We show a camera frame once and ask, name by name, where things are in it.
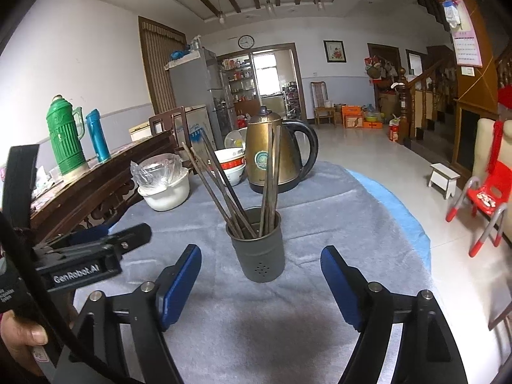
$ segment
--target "gray tablecloth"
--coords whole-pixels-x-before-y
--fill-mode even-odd
[[[298,187],[279,195],[286,267],[264,284],[243,275],[198,176],[190,178],[190,188],[189,199],[168,212],[155,212],[144,201],[132,206],[114,230],[145,222],[153,229],[151,242],[124,256],[121,275],[80,289],[75,298],[81,308],[93,290],[131,292],[174,264],[188,243],[197,244],[201,272],[180,320],[165,333],[187,384],[337,383],[358,333],[344,322],[322,275],[319,257],[326,245],[392,292],[415,295],[431,284],[386,208],[340,166],[317,162]],[[244,207],[260,204],[247,180],[235,191]],[[131,373],[142,379],[126,332]],[[391,380],[399,332],[394,327],[380,382]]]

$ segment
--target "ceiling light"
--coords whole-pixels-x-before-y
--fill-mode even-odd
[[[265,1],[265,8],[267,9],[267,12],[270,16],[276,15],[276,10],[274,9],[274,4],[272,3],[272,1]]]
[[[314,0],[314,3],[316,4],[316,7],[318,8],[319,11],[325,10],[325,6],[322,0]]]
[[[219,23],[224,24],[226,22],[226,16],[222,12],[221,0],[217,0],[217,2],[219,3]]]

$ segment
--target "bottle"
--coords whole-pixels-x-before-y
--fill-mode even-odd
[[[80,134],[78,134],[74,115],[78,117],[81,124]],[[73,109],[73,106],[62,95],[56,95],[46,114],[46,122],[53,154],[61,174],[64,176],[81,166],[89,168],[80,144],[80,139],[85,133],[82,108]]]
[[[101,128],[99,111],[93,109],[87,114],[85,121],[87,122],[87,128],[89,129],[89,135],[91,136],[96,156],[98,156],[98,161],[101,163],[110,159],[107,142],[105,141],[103,129]]]

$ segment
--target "gray metal cup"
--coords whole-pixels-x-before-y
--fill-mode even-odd
[[[256,231],[260,224],[261,207],[245,210],[249,223]],[[239,240],[226,225],[226,232],[245,276],[256,283],[266,283],[278,278],[285,269],[285,249],[281,234],[281,215],[276,211],[276,228],[261,238]]]

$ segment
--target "kettle handle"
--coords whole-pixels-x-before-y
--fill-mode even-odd
[[[315,133],[315,130],[311,128],[308,124],[299,121],[299,120],[284,120],[283,125],[290,131],[290,135],[293,143],[299,148],[297,144],[297,139],[294,135],[295,132],[303,132],[309,141],[309,157],[306,164],[300,169],[299,179],[302,180],[306,177],[311,169],[313,169],[313,165],[315,164],[316,157],[318,156],[318,137]]]
[[[84,117],[82,115],[82,107],[76,107],[71,111],[71,115],[78,116],[78,124],[76,126],[78,130],[78,139],[81,140],[85,134]]]

